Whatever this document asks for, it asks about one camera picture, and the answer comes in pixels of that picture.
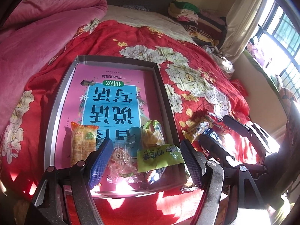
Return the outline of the red candy packet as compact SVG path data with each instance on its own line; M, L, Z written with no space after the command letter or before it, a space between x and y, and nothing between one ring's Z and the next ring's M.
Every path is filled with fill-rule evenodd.
M210 122L222 122L223 121L222 117L219 117L216 114L211 113L211 112L207 112L204 117L207 120L209 120Z

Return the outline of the blue white wafer bar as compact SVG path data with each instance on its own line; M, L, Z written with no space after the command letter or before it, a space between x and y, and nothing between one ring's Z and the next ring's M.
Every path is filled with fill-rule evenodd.
M166 167L162 167L159 169L148 171L145 176L146 183L148 185L152 185L155 182L157 182L158 180L160 180L160 178L164 174L165 170L166 170Z

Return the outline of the red plastic bag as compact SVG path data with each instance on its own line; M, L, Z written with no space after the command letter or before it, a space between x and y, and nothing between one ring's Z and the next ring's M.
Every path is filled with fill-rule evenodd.
M237 89L237 91L243 96L243 97L248 97L249 94L243 84L239 81L239 79L233 79L230 80L230 83L233 85L234 88Z

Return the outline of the pink plush blanket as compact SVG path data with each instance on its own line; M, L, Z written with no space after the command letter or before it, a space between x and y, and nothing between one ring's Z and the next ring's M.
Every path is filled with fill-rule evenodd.
M107 12L106 0L25 0L1 30L1 131L31 76L50 61L77 29Z

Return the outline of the window with metal bars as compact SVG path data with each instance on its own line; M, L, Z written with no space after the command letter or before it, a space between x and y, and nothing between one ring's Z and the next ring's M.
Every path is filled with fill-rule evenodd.
M275 0L267 0L250 41L254 58L274 84L299 99L299 33Z

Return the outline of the clear round pastry packet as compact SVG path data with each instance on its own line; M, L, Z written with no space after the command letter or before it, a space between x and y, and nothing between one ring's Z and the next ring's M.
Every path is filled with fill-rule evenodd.
M141 178L138 175L137 167L134 165L133 157L130 154L133 142L116 144L108 162L109 175L107 182L117 184L125 181L129 183L139 183Z

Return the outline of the clear meat floss cake packet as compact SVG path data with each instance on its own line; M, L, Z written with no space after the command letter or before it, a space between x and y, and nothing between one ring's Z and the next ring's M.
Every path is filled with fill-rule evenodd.
M162 126L157 120L149 120L142 127L142 148L149 149L165 144Z

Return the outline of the yellow candy packet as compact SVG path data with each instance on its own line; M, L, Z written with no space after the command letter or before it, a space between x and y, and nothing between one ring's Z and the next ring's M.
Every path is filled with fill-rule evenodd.
M185 139L189 140L190 143L193 143L201 134L203 134L209 128L211 128L211 123L207 120L202 120L190 130L182 130L182 133Z

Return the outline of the beige curtain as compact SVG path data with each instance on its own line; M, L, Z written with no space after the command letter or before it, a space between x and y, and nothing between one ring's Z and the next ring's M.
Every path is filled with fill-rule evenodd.
M220 52L235 62L248 44L258 26L267 0L236 0L229 10L226 23L227 34Z

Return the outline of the pile of folded clothes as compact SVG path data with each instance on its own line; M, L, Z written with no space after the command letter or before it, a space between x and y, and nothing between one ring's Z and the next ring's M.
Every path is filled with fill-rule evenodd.
M186 1L171 2L168 14L186 30L197 45L218 49L223 45L227 34L225 17L218 17L209 10L201 10Z

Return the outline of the red floral quilt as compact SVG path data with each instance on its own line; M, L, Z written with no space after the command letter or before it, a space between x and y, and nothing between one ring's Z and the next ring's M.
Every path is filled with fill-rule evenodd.
M42 175L46 128L54 95L68 67L78 55L122 56L157 64L179 132L191 128L204 113L230 114L248 120L249 106L218 65L200 47L163 34L149 26L133 27L115 20L77 26L69 36L60 25L33 23L23 28L25 44L42 39L48 49L58 49L26 81L28 98L13 112L3 137L1 180L23 198Z

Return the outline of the green milk stick snack packet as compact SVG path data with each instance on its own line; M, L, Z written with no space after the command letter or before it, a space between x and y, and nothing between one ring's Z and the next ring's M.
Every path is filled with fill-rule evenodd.
M184 159L176 145L161 145L137 151L137 170L148 172L164 167L182 164Z

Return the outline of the orange patterned cushion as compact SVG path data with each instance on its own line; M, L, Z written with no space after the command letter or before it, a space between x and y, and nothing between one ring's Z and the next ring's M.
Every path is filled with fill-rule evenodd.
M279 93L283 103L283 107L287 112L289 112L291 109L291 103L297 102L295 95L288 88L285 87L282 87Z

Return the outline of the orange long cracker packet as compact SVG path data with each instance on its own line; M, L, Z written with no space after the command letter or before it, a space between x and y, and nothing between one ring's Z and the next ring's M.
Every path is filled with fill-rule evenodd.
M96 150L98 128L96 125L71 122L71 166L86 160L89 154Z

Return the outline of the white grey cloth bundle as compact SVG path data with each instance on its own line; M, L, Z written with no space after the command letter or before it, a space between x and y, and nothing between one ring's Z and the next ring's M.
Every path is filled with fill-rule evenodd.
M216 62L216 64L225 71L226 73L233 74L234 67L231 61L225 58L223 55L220 55L217 47L211 47L204 45L202 49Z

